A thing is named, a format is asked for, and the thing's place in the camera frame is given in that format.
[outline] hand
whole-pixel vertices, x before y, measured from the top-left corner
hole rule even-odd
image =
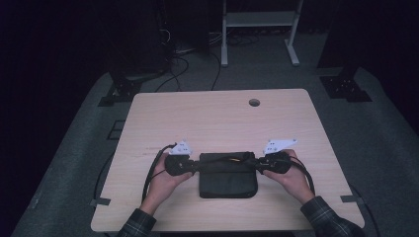
[[[167,153],[163,153],[161,155],[156,168],[154,169],[153,176],[155,175],[155,177],[150,182],[148,194],[139,207],[139,209],[150,215],[153,215],[157,207],[165,199],[172,195],[176,187],[193,176],[191,172],[180,176],[171,176],[167,174],[167,172],[164,171],[164,161],[166,160],[167,156]]]
[[[294,162],[301,164],[297,159],[293,158],[296,158],[296,154],[293,150],[286,149],[283,151],[287,152]],[[305,174],[295,166],[291,166],[285,174],[277,174],[268,170],[265,170],[263,174],[280,183],[287,193],[296,198],[301,204],[305,204],[314,198],[314,194],[305,179]]]

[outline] table surface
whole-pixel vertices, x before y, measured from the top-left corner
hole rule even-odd
[[[258,107],[249,105],[259,100]],[[253,151],[263,156],[270,139],[293,139],[290,147],[311,174],[316,194],[341,216],[360,226],[364,218],[308,93],[302,89],[138,94],[101,193],[91,227],[119,231],[140,206],[142,188],[157,152],[186,140],[201,153]],[[200,198],[199,173],[181,184],[154,217],[155,231],[265,231],[310,229],[300,204],[278,183],[257,173],[252,198]]]

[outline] plaid shirt sleeve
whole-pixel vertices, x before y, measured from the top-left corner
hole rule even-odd
[[[118,237],[145,237],[150,234],[156,219],[140,209],[136,209],[118,233]]]
[[[301,212],[319,237],[365,236],[361,227],[339,217],[322,197],[315,197],[304,204],[301,207]]]

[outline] dark wall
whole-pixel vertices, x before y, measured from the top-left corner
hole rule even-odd
[[[418,11],[412,0],[341,0],[318,66],[369,70],[419,134]]]
[[[106,72],[89,1],[2,1],[1,236],[29,204],[63,135]]]

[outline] floor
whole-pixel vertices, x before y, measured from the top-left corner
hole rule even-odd
[[[291,65],[285,36],[259,37],[247,46],[228,49],[228,67],[219,67],[220,47],[213,54],[191,53],[174,59],[172,71],[143,83],[141,93],[173,91],[305,89],[316,107],[342,170],[371,210],[381,236],[415,236],[419,232],[419,139],[386,96],[377,78],[360,68],[355,76],[372,102],[349,103],[330,99],[319,77],[336,75],[339,69],[317,69],[327,35],[297,34],[295,51],[300,66]],[[94,213],[91,200],[106,179],[107,159],[118,145],[119,132],[130,103],[98,107],[112,80],[98,78],[61,142],[33,201],[13,236],[104,236],[90,228]],[[360,210],[365,232],[377,236],[365,205]],[[295,236],[313,236],[298,231]]]

